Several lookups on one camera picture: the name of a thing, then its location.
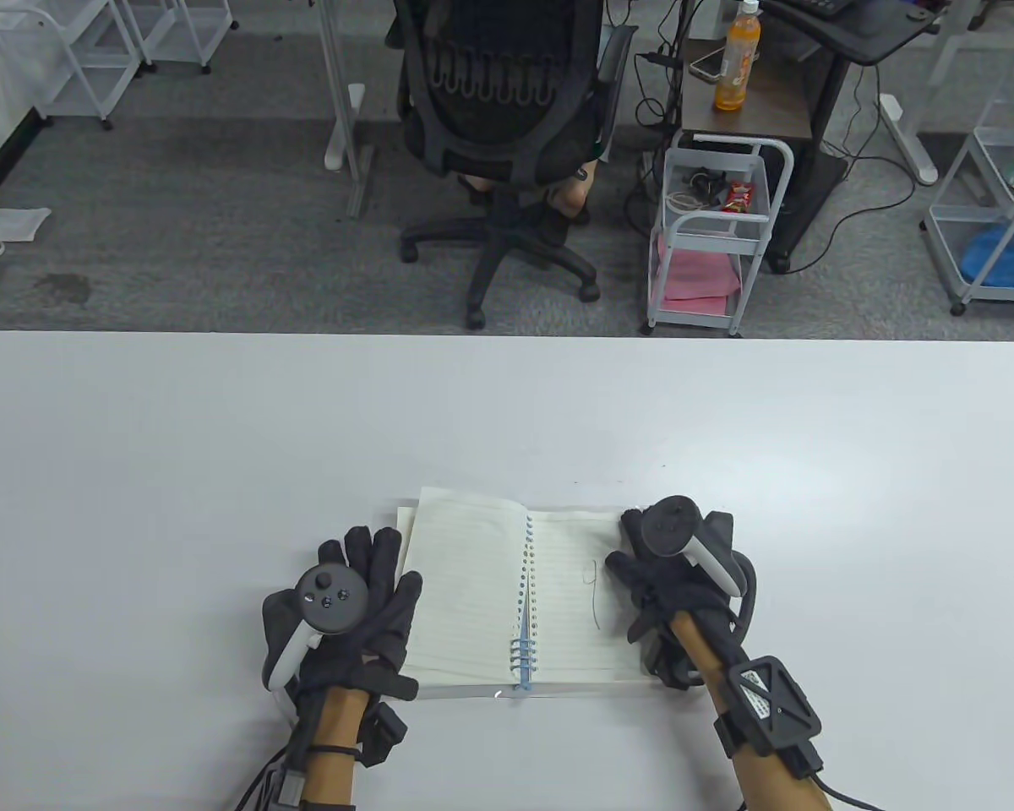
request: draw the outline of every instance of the black glove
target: black glove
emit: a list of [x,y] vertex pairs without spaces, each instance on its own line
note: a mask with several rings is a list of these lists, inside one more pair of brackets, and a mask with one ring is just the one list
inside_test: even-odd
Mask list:
[[[657,642],[646,654],[646,667],[650,673],[658,676],[666,686],[677,690],[701,683],[694,672],[696,668],[692,660],[668,625],[677,611],[692,614],[703,638],[724,664],[745,662],[746,654],[739,646],[743,640],[743,634],[739,633],[742,621],[728,607],[728,595],[713,583],[707,572],[693,567],[683,556],[654,556],[642,539],[640,510],[629,509],[620,521],[635,556],[610,552],[604,559],[604,565],[617,580],[631,590],[631,602],[639,609],[638,618],[627,631],[627,641],[638,642],[648,632],[657,632]],[[731,516],[711,513],[707,523],[721,530],[722,535],[727,534],[728,543],[732,544]],[[753,587],[751,583],[751,601]]]
[[[325,687],[352,687],[373,696],[390,695],[404,701],[418,695],[418,683],[399,675],[406,662],[406,644],[422,586],[421,575],[416,572],[407,572],[394,586],[402,543],[397,529],[380,529],[373,539],[367,526],[353,526],[346,533],[345,554],[337,540],[318,547],[320,564],[346,565],[349,558],[349,567],[367,583],[367,611],[356,629],[324,636],[317,649],[307,652],[298,676],[286,684],[294,703],[301,694]],[[301,621],[296,600],[296,592],[287,588],[269,595],[263,603],[269,648],[264,683],[278,653]]]

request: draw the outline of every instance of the white shelf rack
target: white shelf rack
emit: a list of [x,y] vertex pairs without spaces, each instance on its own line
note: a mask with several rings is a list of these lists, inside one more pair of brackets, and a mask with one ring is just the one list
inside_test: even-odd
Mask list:
[[0,0],[0,50],[45,119],[96,116],[106,130],[140,66],[115,0]]
[[[1014,98],[1008,93],[1012,86],[1014,54],[1006,67],[989,103],[984,105],[973,131],[965,137],[961,150],[950,165],[946,177],[940,182],[935,201],[928,208],[928,216],[920,223],[920,230],[928,238],[928,248],[939,271],[940,280],[952,298],[950,314],[961,316],[971,301],[1014,302],[1014,287],[994,286],[990,277],[999,257],[1014,239],[1014,189],[1007,179],[1006,166],[1014,161],[1014,128],[989,127],[997,105],[1014,108]],[[989,193],[987,201],[954,202],[960,192],[955,177],[969,159],[976,167],[980,180]],[[1001,239],[984,261],[974,278],[961,273],[962,243],[991,226],[1004,227]]]
[[[661,205],[650,232],[650,260],[646,274],[646,321],[643,335],[650,335],[658,323],[692,325],[727,329],[735,337],[743,310],[754,287],[758,268],[763,264],[774,220],[781,210],[789,177],[793,173],[793,151],[788,144],[777,139],[753,139],[739,135],[696,133],[696,142],[749,146],[749,152],[722,152],[703,149],[685,149],[679,138],[665,153],[665,169],[661,179]],[[783,158],[781,177],[770,198],[767,167],[760,154],[763,147],[774,147]],[[686,214],[676,213],[668,205],[669,195],[683,185],[679,176],[685,170],[713,170],[724,172],[730,180],[743,180],[753,185],[751,204],[746,213],[701,209]],[[658,250],[658,240],[665,244],[665,255]],[[676,251],[701,251],[728,255],[733,273],[739,280],[739,290],[727,297],[723,314],[684,312],[673,301],[666,301],[665,287],[669,267]]]
[[220,0],[214,7],[190,7],[186,0],[121,3],[148,69],[158,62],[187,62],[208,74],[221,40],[239,27],[228,0]]

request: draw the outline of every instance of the vr controller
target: vr controller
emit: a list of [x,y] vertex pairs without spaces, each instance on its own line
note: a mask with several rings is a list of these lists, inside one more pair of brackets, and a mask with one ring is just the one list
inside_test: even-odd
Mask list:
[[301,575],[295,590],[269,595],[263,603],[264,625],[268,641],[279,642],[268,645],[264,687],[281,690],[297,675],[310,649],[323,637],[356,629],[367,610],[368,584],[342,564],[314,565]]
[[746,594],[747,576],[732,552],[729,513],[715,511],[703,520],[698,504],[685,495],[670,495],[643,511],[642,541],[654,556],[683,556],[702,567],[730,597]]

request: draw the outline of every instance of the smartphone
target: smartphone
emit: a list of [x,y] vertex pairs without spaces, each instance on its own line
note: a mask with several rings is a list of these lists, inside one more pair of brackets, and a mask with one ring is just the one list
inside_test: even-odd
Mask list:
[[705,55],[705,57],[696,59],[696,61],[687,65],[687,72],[692,76],[698,76],[704,82],[709,82],[710,84],[717,84],[717,80],[721,77],[721,61],[724,59],[724,48],[719,48],[719,50],[713,51]]

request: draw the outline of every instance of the chair backrest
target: chair backrest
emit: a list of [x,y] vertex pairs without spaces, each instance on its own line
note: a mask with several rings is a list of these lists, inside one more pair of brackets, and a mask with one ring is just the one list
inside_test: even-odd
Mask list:
[[453,152],[536,186],[541,150],[591,95],[602,3],[394,0],[428,168],[445,174]]

